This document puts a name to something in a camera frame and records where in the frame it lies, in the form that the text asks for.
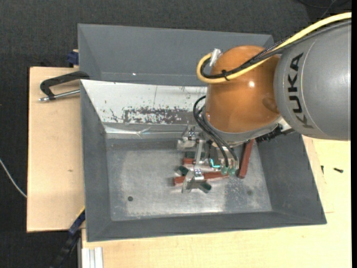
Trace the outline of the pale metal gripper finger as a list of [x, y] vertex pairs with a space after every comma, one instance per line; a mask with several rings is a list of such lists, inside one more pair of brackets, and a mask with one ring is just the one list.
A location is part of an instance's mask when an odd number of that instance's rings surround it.
[[189, 193], [193, 189], [199, 189], [202, 192], [205, 191], [204, 188], [205, 180], [204, 176], [199, 169], [190, 170], [182, 183], [181, 193]]
[[188, 126], [182, 133], [181, 137], [177, 140], [177, 149], [185, 150], [196, 146], [196, 139], [198, 134], [195, 126]]

